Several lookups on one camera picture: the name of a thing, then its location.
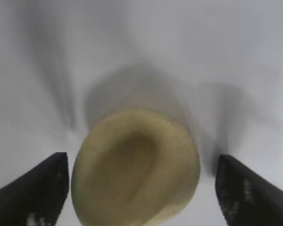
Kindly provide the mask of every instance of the beige object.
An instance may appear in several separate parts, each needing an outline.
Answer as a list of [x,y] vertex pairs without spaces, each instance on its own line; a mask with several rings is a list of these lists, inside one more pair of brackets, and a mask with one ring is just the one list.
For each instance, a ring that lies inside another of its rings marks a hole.
[[97,124],[75,161],[72,199],[84,226],[156,225],[191,200],[200,161],[190,134],[149,110]]

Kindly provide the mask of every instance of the yellow object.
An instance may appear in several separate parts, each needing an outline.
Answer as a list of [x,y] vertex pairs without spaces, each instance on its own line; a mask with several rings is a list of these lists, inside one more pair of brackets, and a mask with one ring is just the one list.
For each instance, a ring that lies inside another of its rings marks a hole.
[[75,161],[72,199],[84,226],[150,226],[182,210],[200,174],[193,139],[173,119],[128,110],[99,122]]

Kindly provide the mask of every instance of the white surface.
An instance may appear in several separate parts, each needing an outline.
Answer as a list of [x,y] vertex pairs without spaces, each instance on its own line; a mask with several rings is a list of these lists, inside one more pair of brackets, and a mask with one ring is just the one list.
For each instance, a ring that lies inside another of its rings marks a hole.
[[[0,187],[57,151],[72,166],[96,84],[154,67],[193,95],[202,144],[197,192],[165,225],[225,225],[218,153],[283,189],[283,0],[28,2],[0,0]],[[58,225],[79,225],[70,199]]]

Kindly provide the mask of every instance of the white background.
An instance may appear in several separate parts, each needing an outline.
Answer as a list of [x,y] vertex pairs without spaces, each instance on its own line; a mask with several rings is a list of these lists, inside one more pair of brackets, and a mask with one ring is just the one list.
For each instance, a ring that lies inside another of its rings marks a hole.
[[[71,168],[111,98],[94,90],[126,96],[149,68],[184,84],[201,146],[197,192],[165,225],[226,225],[220,153],[283,189],[283,0],[0,0],[0,187],[54,152]],[[59,225],[79,225],[70,198]]]

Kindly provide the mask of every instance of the white backdrop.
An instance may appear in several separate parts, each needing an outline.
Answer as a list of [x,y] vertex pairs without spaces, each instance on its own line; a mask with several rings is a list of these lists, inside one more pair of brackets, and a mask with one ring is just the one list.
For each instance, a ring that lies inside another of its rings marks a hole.
[[[0,0],[0,187],[54,152],[71,168],[144,72],[176,81],[200,138],[200,185],[166,226],[226,225],[220,153],[283,189],[283,0]],[[59,225],[79,225],[70,198]]]

